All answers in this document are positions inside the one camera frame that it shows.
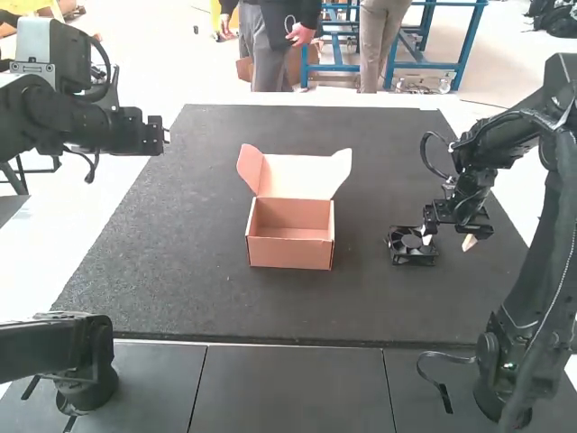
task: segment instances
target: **hand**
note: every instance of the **hand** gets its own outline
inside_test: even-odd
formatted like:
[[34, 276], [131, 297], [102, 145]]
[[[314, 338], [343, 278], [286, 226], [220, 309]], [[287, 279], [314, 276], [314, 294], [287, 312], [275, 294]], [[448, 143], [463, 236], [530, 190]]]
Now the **hand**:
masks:
[[230, 14], [220, 14], [220, 34], [226, 39], [232, 38], [234, 35], [229, 28], [231, 22]]
[[310, 43], [315, 37], [316, 31], [305, 27], [301, 23], [295, 23], [292, 26], [292, 32], [287, 35], [287, 39], [294, 41], [293, 47], [300, 47]]

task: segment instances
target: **blue metal frame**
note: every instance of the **blue metal frame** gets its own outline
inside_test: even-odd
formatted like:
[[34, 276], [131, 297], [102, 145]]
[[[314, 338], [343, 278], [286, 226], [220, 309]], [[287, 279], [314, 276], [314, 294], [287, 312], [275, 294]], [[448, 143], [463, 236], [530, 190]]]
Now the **blue metal frame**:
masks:
[[[475, 40], [475, 34], [479, 28], [479, 23], [481, 22], [481, 17], [483, 9], [488, 4], [488, 0], [476, 0], [470, 3], [450, 3], [437, 0], [426, 0], [426, 1], [416, 1], [412, 5], [422, 5], [423, 15], [421, 17], [421, 23], [418, 26], [404, 26], [399, 32], [397, 39], [393, 42], [390, 47], [389, 58], [387, 60], [387, 66], [385, 68], [385, 82], [384, 88], [386, 90], [390, 89], [392, 86], [393, 74], [395, 68], [401, 69], [444, 69], [452, 70], [455, 72], [455, 77], [451, 84], [451, 90], [458, 90], [463, 80], [463, 73], [467, 65], [467, 60], [471, 54], [472, 44]], [[472, 7], [473, 12], [471, 16], [471, 21], [469, 22], [469, 28], [465, 34], [463, 41], [463, 46], [461, 48], [461, 54], [459, 55], [459, 60], [456, 63], [452, 62], [435, 62], [428, 61], [423, 55], [423, 51], [426, 49], [426, 44], [428, 42], [428, 36], [431, 30], [431, 23], [433, 21], [433, 14], [437, 6], [464, 6]], [[343, 54], [341, 52], [339, 36], [349, 36], [353, 37], [357, 41], [357, 52], [359, 50], [359, 22], [351, 21], [351, 11], [354, 9], [359, 9], [358, 5], [353, 5], [353, 0], [347, 0], [346, 4], [323, 4], [323, 9], [329, 13], [330, 21], [323, 22], [323, 34], [329, 34], [331, 36], [331, 43], [333, 45], [334, 51], [334, 64], [322, 64], [322, 65], [309, 65], [308, 64], [308, 54], [307, 46], [303, 47], [302, 50], [302, 63], [300, 69], [300, 86], [302, 88], [308, 87], [308, 73], [312, 71], [337, 71], [337, 72], [359, 72], [359, 65], [345, 65], [343, 64]], [[336, 16], [336, 11], [345, 10], [346, 21], [339, 21]], [[325, 26], [350, 26], [350, 31], [325, 31]], [[420, 36], [420, 41], [414, 43], [410, 40], [409, 35]], [[411, 56], [415, 61], [396, 61], [397, 58], [397, 47], [398, 43], [401, 42], [405, 45], [410, 52]]]

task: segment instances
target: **white cable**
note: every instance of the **white cable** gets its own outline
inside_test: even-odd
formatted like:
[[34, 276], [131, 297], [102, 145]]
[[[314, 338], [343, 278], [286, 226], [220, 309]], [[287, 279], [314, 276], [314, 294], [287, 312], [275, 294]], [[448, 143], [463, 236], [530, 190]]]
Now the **white cable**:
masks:
[[573, 256], [573, 252], [575, 250], [575, 236], [576, 235], [577, 235], [577, 220], [575, 220], [575, 227], [573, 228], [573, 236], [572, 236], [572, 240], [571, 240], [571, 250], [569, 251], [569, 257], [567, 257], [567, 262], [565, 263], [565, 269], [563, 269], [563, 275], [561, 276], [561, 280], [559, 281], [559, 287], [557, 287], [557, 292], [555, 293], [555, 296], [553, 297], [553, 300], [551, 301], [551, 305], [549, 305], [549, 309], [545, 313], [543, 320], [541, 320], [541, 325], [539, 325], [537, 332], [535, 332], [535, 336], [531, 339], [531, 343], [529, 343], [529, 347], [525, 351], [525, 355], [523, 357], [527, 356], [527, 352], [529, 350], [531, 350], [531, 347], [533, 346], [534, 342], [536, 341], [537, 337], [539, 336], [539, 333], [543, 329], [543, 326], [545, 325], [547, 318], [551, 314], [551, 311], [553, 310], [553, 307], [554, 307], [555, 303], [557, 302], [557, 299], [559, 298], [559, 293], [561, 293], [561, 288], [563, 287], [563, 283], [565, 281], [565, 276], [567, 275], [567, 271], [569, 270], [569, 264], [570, 264], [572, 256]]
[[289, 19], [292, 19], [292, 25], [297, 23], [297, 18], [295, 18], [295, 15], [285, 16], [285, 32], [287, 32], [287, 34], [290, 34], [291, 32], [291, 30], [289, 30]]

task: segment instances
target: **khaki pants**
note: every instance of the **khaki pants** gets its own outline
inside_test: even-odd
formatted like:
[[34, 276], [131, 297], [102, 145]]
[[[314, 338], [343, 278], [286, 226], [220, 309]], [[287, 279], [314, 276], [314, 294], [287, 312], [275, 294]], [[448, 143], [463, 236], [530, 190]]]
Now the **khaki pants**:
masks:
[[361, 93], [377, 93], [390, 45], [411, 0], [361, 0]]

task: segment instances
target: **yellow object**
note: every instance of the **yellow object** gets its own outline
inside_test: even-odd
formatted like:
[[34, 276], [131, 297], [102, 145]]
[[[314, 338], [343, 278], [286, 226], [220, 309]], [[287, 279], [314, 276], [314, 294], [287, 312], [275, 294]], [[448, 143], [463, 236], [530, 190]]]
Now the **yellow object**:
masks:
[[30, 14], [43, 7], [51, 7], [54, 0], [0, 0], [0, 9], [17, 15]]
[[[213, 24], [213, 30], [215, 32], [220, 31], [220, 2], [218, 0], [210, 0], [210, 19]], [[238, 29], [238, 6], [234, 9], [229, 26], [231, 29]]]

